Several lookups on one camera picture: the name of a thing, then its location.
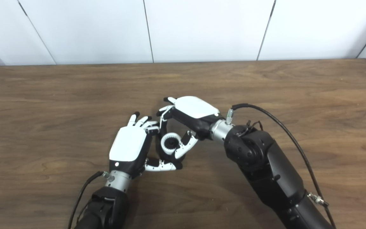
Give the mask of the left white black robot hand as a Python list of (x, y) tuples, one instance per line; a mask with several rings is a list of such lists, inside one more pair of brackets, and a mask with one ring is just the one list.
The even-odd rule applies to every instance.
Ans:
[(139, 112), (133, 113), (127, 125), (119, 129), (109, 152), (109, 171), (123, 172), (135, 179), (146, 170), (181, 170), (182, 163), (148, 156), (152, 139), (160, 127), (151, 116), (138, 119), (139, 115)]

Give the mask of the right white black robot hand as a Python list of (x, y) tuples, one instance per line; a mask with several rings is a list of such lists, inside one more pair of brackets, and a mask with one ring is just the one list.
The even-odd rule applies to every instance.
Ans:
[[(160, 108), (156, 113), (160, 122), (158, 152), (161, 159), (181, 162), (198, 141), (212, 140), (212, 126), (223, 120), (223, 116), (216, 107), (198, 97), (165, 97), (164, 101), (170, 105)], [(182, 137), (175, 132), (167, 132), (170, 119), (189, 130)]]

